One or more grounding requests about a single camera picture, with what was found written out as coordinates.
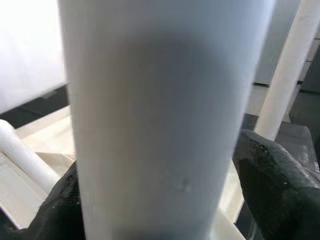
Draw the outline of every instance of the white wall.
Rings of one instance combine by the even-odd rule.
[[[56,0],[0,0],[0,113],[65,84]]]

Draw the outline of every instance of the white pipe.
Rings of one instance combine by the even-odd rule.
[[[0,151],[22,169],[47,194],[60,179],[59,175],[17,137],[15,129],[0,120]]]
[[[277,136],[319,22],[320,0],[301,0],[255,127],[269,140]]]
[[[207,237],[273,3],[60,1],[86,239]]]

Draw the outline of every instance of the white panel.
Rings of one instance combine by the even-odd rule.
[[[65,84],[56,0],[0,0],[0,113]]]
[[[16,134],[37,153],[75,153],[69,106],[18,128]]]
[[[231,223],[235,223],[243,203],[244,196],[242,194],[240,180],[234,163],[231,161],[225,177],[218,207]]]
[[[27,228],[47,194],[0,153],[0,205],[18,228]]]
[[[37,152],[36,153],[46,164],[48,164],[60,177],[70,168],[73,159],[60,153]]]

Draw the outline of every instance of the white cylinder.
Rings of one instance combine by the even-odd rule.
[[[16,135],[15,129],[4,120],[0,120],[0,151],[7,155],[47,194],[60,179],[49,165],[24,145]]]
[[[272,7],[60,1],[88,240],[206,239]]]
[[[319,22],[320,1],[301,0],[255,127],[269,140],[277,136]]]

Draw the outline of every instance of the gloved hand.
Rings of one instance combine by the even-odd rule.
[[[282,146],[242,130],[233,163],[265,240],[320,239],[320,176]]]

